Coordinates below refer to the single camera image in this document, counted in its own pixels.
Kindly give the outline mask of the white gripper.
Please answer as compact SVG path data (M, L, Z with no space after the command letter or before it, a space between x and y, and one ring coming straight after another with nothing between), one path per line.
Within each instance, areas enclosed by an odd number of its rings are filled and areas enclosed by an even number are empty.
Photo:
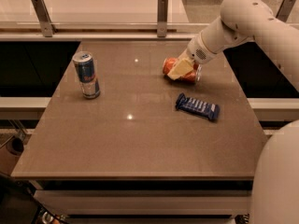
M216 55L217 53L207 46L202 34L199 33L189 42L187 49L177 59L171 58L167 61L172 65L167 75L176 80L193 70L193 61L191 59L196 63L205 64L214 59Z

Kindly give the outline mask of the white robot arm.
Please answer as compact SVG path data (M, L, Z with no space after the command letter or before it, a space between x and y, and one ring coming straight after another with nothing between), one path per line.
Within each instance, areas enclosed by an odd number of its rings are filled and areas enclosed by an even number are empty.
M261 0L223 0L220 16L178 56L169 76L177 79L225 49L249 40L299 90L299 30L278 20ZM299 224L299 120L274 133L255 171L249 224Z

